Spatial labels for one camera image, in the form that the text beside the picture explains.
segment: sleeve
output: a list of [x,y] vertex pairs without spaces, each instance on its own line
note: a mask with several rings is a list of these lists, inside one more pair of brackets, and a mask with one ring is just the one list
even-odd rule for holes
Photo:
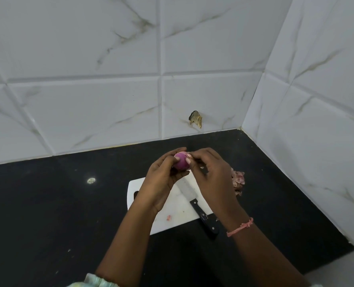
[[119,287],[115,283],[105,281],[96,275],[88,273],[84,282],[72,283],[68,287]]

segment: tiled wall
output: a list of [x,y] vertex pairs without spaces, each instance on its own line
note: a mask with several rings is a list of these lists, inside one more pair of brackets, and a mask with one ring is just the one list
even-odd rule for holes
[[239,127],[291,1],[0,0],[0,163]]
[[293,0],[242,127],[354,243],[354,0]]

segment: red onion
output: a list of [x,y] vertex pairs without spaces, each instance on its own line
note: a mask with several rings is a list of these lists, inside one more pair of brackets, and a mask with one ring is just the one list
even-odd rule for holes
[[186,162],[186,158],[192,158],[192,156],[185,152],[178,152],[177,154],[174,155],[174,157],[179,157],[179,161],[173,165],[173,167],[177,170],[188,170],[190,168],[190,165]]

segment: bracelet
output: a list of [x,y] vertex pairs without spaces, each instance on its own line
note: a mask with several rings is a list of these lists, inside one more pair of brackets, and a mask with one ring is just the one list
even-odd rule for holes
[[227,237],[231,237],[232,235],[234,235],[235,233],[239,232],[240,230],[244,229],[244,228],[249,228],[252,224],[253,224],[254,219],[252,217],[250,217],[250,220],[246,223],[241,224],[241,226],[239,228],[237,228],[234,231],[231,231],[227,234]]

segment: white cutting board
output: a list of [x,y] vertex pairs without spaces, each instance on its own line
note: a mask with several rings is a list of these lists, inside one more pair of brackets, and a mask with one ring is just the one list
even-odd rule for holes
[[[202,194],[199,191],[199,187],[197,185],[197,182],[193,174],[190,172],[189,175],[185,176],[184,178],[193,187],[194,191],[197,193],[198,205],[202,208],[202,210],[207,215],[213,213],[210,207],[208,206],[207,202],[205,201],[205,199],[202,197]],[[140,190],[140,187],[144,179],[145,177],[132,180],[129,182],[128,192],[126,196],[126,203],[128,209],[133,203],[134,193]],[[170,191],[169,197],[166,200],[164,207],[155,217],[151,229],[151,235],[155,233],[159,233],[160,231],[165,231],[172,227],[176,227],[178,225],[182,225],[183,223],[190,222],[197,218],[199,218],[198,214],[194,211],[193,207],[190,205],[188,200],[181,193],[178,186],[175,184],[172,190]]]

